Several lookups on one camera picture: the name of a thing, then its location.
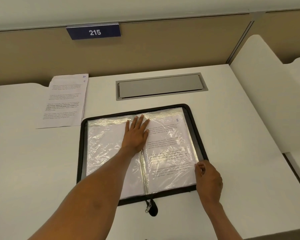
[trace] blue sign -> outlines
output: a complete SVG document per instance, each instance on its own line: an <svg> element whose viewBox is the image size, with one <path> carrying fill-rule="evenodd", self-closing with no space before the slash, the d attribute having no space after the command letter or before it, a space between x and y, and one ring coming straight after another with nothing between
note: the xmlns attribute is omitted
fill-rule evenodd
<svg viewBox="0 0 300 240"><path fill-rule="evenodd" d="M72 40L120 37L119 24L99 24L66 28Z"/></svg>

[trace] white paper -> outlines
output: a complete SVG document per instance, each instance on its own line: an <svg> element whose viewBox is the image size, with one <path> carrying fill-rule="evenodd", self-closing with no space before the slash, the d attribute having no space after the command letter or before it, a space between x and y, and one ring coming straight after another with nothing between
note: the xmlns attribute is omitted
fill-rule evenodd
<svg viewBox="0 0 300 240"><path fill-rule="evenodd" d="M125 123L88 128L87 176L116 155L121 148ZM139 154L128 167L123 182L121 199L144 194Z"/></svg>
<svg viewBox="0 0 300 240"><path fill-rule="evenodd" d="M197 161L183 112L152 118L147 128L144 160L149 193L195 184Z"/></svg>
<svg viewBox="0 0 300 240"><path fill-rule="evenodd" d="M80 125L88 79L88 74L53 77L49 84L47 103L37 128Z"/></svg>

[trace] white number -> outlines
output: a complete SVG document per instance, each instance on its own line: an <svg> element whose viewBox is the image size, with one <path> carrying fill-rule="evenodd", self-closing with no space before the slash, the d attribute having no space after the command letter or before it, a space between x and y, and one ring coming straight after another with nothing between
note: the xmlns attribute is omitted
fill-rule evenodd
<svg viewBox="0 0 300 240"><path fill-rule="evenodd" d="M97 29L97 30L89 30L90 32L90 35L100 35L101 32L100 32L100 29Z"/></svg>

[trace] person's right hand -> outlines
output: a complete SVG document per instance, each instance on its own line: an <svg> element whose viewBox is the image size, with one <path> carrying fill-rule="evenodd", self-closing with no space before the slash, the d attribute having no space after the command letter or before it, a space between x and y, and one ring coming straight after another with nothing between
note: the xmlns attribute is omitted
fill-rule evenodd
<svg viewBox="0 0 300 240"><path fill-rule="evenodd" d="M197 192L205 211L219 204L223 187L220 173L208 161L200 161L195 165Z"/></svg>

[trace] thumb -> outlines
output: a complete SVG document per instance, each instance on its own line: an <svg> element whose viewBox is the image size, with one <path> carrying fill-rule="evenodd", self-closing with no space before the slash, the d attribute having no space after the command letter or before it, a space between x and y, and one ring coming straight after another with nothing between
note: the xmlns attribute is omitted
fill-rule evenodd
<svg viewBox="0 0 300 240"><path fill-rule="evenodd" d="M149 135L149 130L146 129L145 132L143 133L143 143L145 144Z"/></svg>
<svg viewBox="0 0 300 240"><path fill-rule="evenodd" d="M197 164L194 165L194 172L195 172L195 179L198 182L198 180L202 176L202 171L201 171L201 168Z"/></svg>

